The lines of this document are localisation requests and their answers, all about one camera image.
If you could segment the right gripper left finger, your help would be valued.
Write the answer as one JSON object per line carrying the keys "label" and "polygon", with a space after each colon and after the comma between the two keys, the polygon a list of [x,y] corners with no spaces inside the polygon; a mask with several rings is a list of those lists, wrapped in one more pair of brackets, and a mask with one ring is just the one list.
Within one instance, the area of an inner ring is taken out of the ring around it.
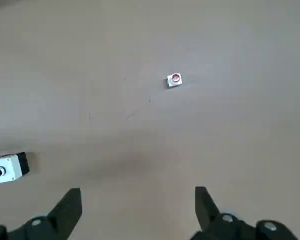
{"label": "right gripper left finger", "polygon": [[80,188],[71,188],[44,216],[37,216],[8,232],[0,225],[0,240],[66,240],[82,216]]}

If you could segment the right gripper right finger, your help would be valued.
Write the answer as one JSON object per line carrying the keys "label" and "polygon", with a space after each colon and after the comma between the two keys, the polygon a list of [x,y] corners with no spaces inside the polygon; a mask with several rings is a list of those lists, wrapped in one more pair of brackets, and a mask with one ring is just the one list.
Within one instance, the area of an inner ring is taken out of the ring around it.
{"label": "right gripper right finger", "polygon": [[220,212],[204,186],[195,188],[195,213],[201,230],[192,240],[297,240],[283,223],[265,219],[254,226],[231,213]]}

